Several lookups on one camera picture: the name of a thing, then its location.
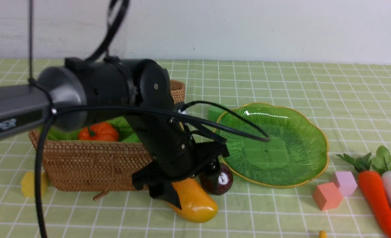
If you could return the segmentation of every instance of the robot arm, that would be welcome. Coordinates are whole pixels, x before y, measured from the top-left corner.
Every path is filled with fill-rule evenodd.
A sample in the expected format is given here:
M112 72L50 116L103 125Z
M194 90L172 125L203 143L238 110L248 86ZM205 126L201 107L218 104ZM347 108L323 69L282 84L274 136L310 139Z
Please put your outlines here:
M153 60L102 62L77 58L63 66L49 67L32 85L0 87L0 139L43 125L52 110L70 106L135 106L176 112L170 95L168 71ZM220 155L228 156L224 143L196 143L188 127L164 115L90 110L58 116L55 127L75 131L85 126L124 116L153 158L153 162L132 175L137 190L148 185L150 196L180 208L171 182L204 172L217 183Z

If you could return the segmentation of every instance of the yellow block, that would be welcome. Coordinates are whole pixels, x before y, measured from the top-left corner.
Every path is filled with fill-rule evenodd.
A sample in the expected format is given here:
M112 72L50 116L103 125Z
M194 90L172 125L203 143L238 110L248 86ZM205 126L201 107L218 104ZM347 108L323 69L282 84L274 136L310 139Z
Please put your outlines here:
M25 175L22 178L21 185L22 185L22 194L27 197L35 197L35 190L34 190L34 172L26 172ZM47 177L46 173L41 173L41 196L44 195L44 193L47 190L47 187L49 186L49 178Z

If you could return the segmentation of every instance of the green block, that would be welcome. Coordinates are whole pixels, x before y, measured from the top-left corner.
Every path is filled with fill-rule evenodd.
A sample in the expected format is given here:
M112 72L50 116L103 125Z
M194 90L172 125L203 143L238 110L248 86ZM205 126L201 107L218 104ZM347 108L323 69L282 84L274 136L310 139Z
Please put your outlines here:
M222 110L218 107L210 106L209 111L207 113L207 119L211 122L217 122L219 117L225 112L225 110Z

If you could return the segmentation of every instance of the radish leaves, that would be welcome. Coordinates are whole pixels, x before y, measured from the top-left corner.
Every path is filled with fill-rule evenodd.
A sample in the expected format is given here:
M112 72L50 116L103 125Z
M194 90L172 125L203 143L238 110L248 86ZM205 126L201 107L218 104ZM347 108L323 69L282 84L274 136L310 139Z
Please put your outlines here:
M377 148L375 157L372 158L372 168L380 175L391 170L391 153L385 146Z

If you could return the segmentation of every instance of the orange cube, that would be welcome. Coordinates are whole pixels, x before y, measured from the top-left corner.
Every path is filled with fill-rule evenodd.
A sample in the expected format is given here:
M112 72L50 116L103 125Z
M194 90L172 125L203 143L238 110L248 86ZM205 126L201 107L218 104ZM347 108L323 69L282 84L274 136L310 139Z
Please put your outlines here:
M313 193L313 199L321 211L337 208L343 199L341 192L333 182L319 184Z

